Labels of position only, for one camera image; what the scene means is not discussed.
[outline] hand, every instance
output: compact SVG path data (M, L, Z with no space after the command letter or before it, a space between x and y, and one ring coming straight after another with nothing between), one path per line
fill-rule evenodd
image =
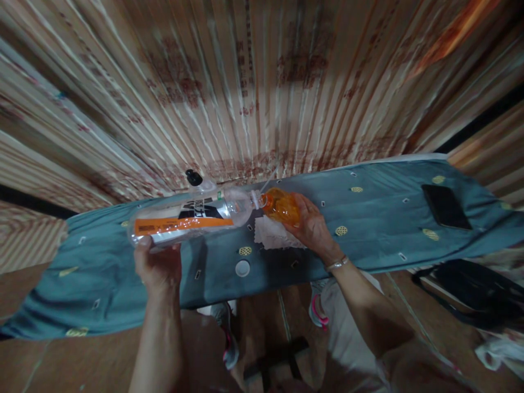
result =
M180 244L150 254L153 241L144 236L135 249L135 271L147 288L149 297L178 296L182 279Z
M299 227L284 223L285 229L302 242L304 246L316 252L326 266L344 258L340 246L329 233L324 216L318 208L302 194L291 193L300 210Z

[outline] wooden floor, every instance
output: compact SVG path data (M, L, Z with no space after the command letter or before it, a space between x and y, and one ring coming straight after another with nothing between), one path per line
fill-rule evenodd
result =
M0 320L5 321L38 282L46 265L0 276ZM477 331L454 319L429 295L412 285L405 271L375 275L384 294L428 344L452 361L485 393L522 392L524 383L503 366L483 367L473 349L481 342ZM328 334L308 316L308 284L282 288L241 299L234 332L241 357L236 373L268 351L305 337L310 350L297 362L304 380L319 388L325 371ZM0 343L1 391L5 392L126 392L133 370L140 328L102 337ZM271 372L273 381L290 378L289 367ZM249 392L261 392L261 378L251 380Z

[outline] black bottle cap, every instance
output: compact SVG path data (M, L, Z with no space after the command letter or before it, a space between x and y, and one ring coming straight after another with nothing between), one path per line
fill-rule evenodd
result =
M191 184L193 187L199 186L202 184L202 176L200 176L197 172L195 172L193 169L188 169L186 171L187 175L187 181L189 184Z

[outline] clear plastic bottle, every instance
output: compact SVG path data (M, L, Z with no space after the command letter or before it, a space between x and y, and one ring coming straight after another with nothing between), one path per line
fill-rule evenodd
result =
M206 233L241 227L253 210L264 207L266 202L259 190L246 192L238 187L177 202L160 202L134 214L128 237L136 246L143 236L150 235L156 249L164 248Z
M290 225L300 223L300 211L295 198L280 188L270 188L265 194L267 203L263 210L266 216L275 221L285 222Z

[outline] shoe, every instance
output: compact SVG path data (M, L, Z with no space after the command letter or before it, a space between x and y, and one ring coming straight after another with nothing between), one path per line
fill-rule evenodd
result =
M222 359L224 360L225 367L231 370L239 360L240 351L235 336L231 333L231 308L229 304L223 302L212 305L211 316L215 318L218 326L225 332L226 347Z
M320 296L322 293L322 290L324 287L328 284L329 278L324 278L318 281L312 281L310 283L311 285L311 303L309 305L309 317L311 318L311 321L318 326L319 328L322 328L324 330L327 330L326 326L329 323L329 318L325 317L322 318L317 310L315 309L315 301L317 300L317 297Z

